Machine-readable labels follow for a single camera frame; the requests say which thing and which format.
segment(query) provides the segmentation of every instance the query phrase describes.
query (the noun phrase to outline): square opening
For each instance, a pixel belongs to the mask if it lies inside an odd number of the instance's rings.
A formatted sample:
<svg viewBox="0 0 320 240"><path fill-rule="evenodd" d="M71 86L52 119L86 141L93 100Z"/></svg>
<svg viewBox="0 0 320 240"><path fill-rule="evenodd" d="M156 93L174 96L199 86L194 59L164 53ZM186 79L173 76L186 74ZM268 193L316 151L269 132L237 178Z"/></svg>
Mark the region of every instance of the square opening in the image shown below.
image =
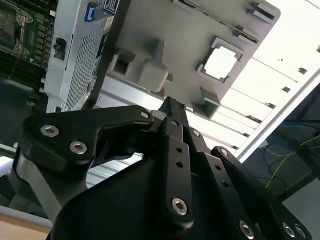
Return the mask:
<svg viewBox="0 0 320 240"><path fill-rule="evenodd" d="M113 71L122 75L126 75L131 61L132 61L131 56L123 52L120 53L115 63Z"/></svg>

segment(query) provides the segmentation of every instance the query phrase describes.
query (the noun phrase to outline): wire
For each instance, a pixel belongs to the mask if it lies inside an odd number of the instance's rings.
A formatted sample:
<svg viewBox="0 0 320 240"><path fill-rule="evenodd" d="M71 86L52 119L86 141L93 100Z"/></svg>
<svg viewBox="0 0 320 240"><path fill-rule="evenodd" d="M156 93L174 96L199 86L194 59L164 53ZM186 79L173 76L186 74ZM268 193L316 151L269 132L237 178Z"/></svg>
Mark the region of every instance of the wire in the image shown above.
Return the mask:
<svg viewBox="0 0 320 240"><path fill-rule="evenodd" d="M29 201L27 201L27 202L25 203L25 205L23 206L23 208L21 208L20 212L24 212L24 209L25 209L25 208L28 209L28 207L27 207L28 203L29 203Z"/></svg>
<svg viewBox="0 0 320 240"><path fill-rule="evenodd" d="M18 58L16 59L14 65L13 65L11 74L8 76L8 79L11 79L12 75L15 73L15 70L16 70L16 67L17 67L17 65L18 65L18 63L19 63L19 60L20 60L20 58L21 58L21 55L22 55L22 53L21 53L21 51L20 51L19 56L18 56Z"/></svg>
<svg viewBox="0 0 320 240"><path fill-rule="evenodd" d="M257 179L270 180L270 178L267 178L267 177L255 176L255 178L257 178ZM279 180L280 182L283 183L283 186L284 186L283 193L285 193L285 192L287 191L287 184L285 183L285 181L284 181L283 179L281 179L280 177L274 177L274 180Z"/></svg>
<svg viewBox="0 0 320 240"><path fill-rule="evenodd" d="M319 128L316 128L314 126L310 126L310 125L307 125L307 124L304 124L304 123L285 123L283 125L281 125L281 127L284 127L284 128L294 128L296 126L304 126L304 127L308 127L308 128L311 128L311 129L314 129L314 130L317 130L318 132L320 132L320 129Z"/></svg>
<svg viewBox="0 0 320 240"><path fill-rule="evenodd" d="M3 192L0 192L0 194L11 202L11 199L10 199L10 197L8 197L8 195L4 194Z"/></svg>
<svg viewBox="0 0 320 240"><path fill-rule="evenodd" d="M305 141L304 143L302 143L302 144L300 145L300 147L302 147L302 146L304 146L304 145L306 145L306 144L308 144L308 143L310 143L310 142L312 142L313 140L316 140L316 139L318 139L318 138L320 138L320 135L319 135L319 136L316 136L316 137L313 137L313 138L311 138L310 140ZM268 184L266 185L266 187L265 187L266 189L269 187L269 185L271 184L272 180L275 178L277 172L278 172L278 171L280 170L280 168L282 167L282 165L283 165L283 164L288 160L288 158L289 158L292 154L294 154L294 153L295 153L294 151L290 152L290 153L288 154L288 156L280 163L280 165L278 166L278 168L275 170L274 174L272 175L270 181L269 181Z"/></svg>
<svg viewBox="0 0 320 240"><path fill-rule="evenodd" d="M287 157L289 154L276 154L276 153L274 153L273 151L271 151L271 150L269 150L269 149L266 149L269 153L271 153L271 154L273 154L273 155L275 155L275 156L277 156L277 157Z"/></svg>

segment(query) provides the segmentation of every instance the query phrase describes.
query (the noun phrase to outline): silver screw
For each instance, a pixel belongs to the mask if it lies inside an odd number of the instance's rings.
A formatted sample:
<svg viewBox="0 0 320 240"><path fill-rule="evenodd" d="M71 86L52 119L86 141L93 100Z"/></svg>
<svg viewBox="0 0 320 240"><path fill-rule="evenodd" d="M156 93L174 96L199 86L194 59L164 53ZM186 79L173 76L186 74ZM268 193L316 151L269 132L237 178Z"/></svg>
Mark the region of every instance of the silver screw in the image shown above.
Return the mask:
<svg viewBox="0 0 320 240"><path fill-rule="evenodd" d="M292 237L293 239L296 237L295 232L292 230L291 227L289 227L288 224L286 224L285 222L283 223L283 229L285 230L285 232Z"/></svg>
<svg viewBox="0 0 320 240"><path fill-rule="evenodd" d="M200 137L200 136L201 136L200 132L198 132L197 130L192 130L192 133L193 133L194 135L196 135L197 137Z"/></svg>
<svg viewBox="0 0 320 240"><path fill-rule="evenodd" d="M228 152L227 152L226 150L224 150L224 149L221 149L221 152L222 152L222 154L225 155L226 157L229 155Z"/></svg>
<svg viewBox="0 0 320 240"><path fill-rule="evenodd" d="M44 125L40 128L41 133L49 138L54 138L59 135L60 131L56 126Z"/></svg>
<svg viewBox="0 0 320 240"><path fill-rule="evenodd" d="M146 113L146 112L141 112L141 116L144 117L145 119L150 118L150 117L149 117L149 114Z"/></svg>
<svg viewBox="0 0 320 240"><path fill-rule="evenodd" d="M307 238L307 234L305 233L305 231L302 230L302 228L299 225L294 225L295 229L298 231L298 233L304 238Z"/></svg>
<svg viewBox="0 0 320 240"><path fill-rule="evenodd" d="M177 123L176 121L174 121L174 120L171 120L171 124L172 125L175 125L176 127L178 127L179 126L179 123Z"/></svg>
<svg viewBox="0 0 320 240"><path fill-rule="evenodd" d="M254 231L245 221L240 221L239 227L241 232L246 236L247 239L253 240L255 238Z"/></svg>
<svg viewBox="0 0 320 240"><path fill-rule="evenodd" d="M174 198L172 200L172 206L174 210L181 216L185 216L188 213L187 204L180 198Z"/></svg>
<svg viewBox="0 0 320 240"><path fill-rule="evenodd" d="M70 151L78 155L83 155L88 151L88 148L87 145L81 141L73 141L70 144Z"/></svg>

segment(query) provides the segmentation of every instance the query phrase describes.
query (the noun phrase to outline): perforated metal panel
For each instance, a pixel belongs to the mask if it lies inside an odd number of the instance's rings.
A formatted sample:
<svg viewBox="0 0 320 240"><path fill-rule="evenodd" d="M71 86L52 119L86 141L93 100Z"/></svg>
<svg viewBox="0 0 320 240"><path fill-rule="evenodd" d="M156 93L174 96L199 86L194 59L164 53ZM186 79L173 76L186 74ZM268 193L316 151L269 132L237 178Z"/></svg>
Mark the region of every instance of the perforated metal panel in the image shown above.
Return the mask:
<svg viewBox="0 0 320 240"><path fill-rule="evenodd" d="M97 3L92 21L86 21L88 4ZM80 110L93 89L94 76L111 29L114 14L103 6L104 0L59 0L54 23L52 47L44 92L48 95L47 112Z"/></svg>
<svg viewBox="0 0 320 240"><path fill-rule="evenodd" d="M101 5L104 3L105 0L95 0L95 3L98 5Z"/></svg>
<svg viewBox="0 0 320 240"><path fill-rule="evenodd" d="M92 33L81 40L75 70L68 94L66 106L72 110L74 106L88 93L88 85L92 75L95 59L102 41L104 31Z"/></svg>

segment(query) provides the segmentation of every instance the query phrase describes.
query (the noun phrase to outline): yellow cable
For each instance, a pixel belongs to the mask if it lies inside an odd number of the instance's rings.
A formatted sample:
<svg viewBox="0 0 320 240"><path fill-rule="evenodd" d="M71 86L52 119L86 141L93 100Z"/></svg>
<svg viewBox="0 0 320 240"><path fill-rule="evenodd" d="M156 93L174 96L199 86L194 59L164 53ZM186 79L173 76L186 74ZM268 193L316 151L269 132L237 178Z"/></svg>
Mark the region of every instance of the yellow cable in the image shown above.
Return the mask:
<svg viewBox="0 0 320 240"><path fill-rule="evenodd" d="M318 139L318 138L320 138L320 135L319 135L319 136L316 136L316 137L314 137L314 138L312 138L312 139L310 139L310 140L305 141L304 143L302 143L302 144L300 145L300 147L302 147L302 146L304 146L304 145L306 145L306 144L308 144L308 143L310 143L310 142L312 142L313 140L316 140L316 139ZM294 153L295 153L294 151L290 152L290 153L288 154L288 156L286 156L286 158L280 163L280 165L278 166L278 168L275 170L274 174L272 175L271 179L269 180L268 184L266 185L266 187L265 187L266 189L269 187L270 183L271 183L272 180L275 178L277 172L278 172L279 169L282 167L282 165L283 165L283 164L288 160L288 158L289 158L292 154L294 154Z"/></svg>

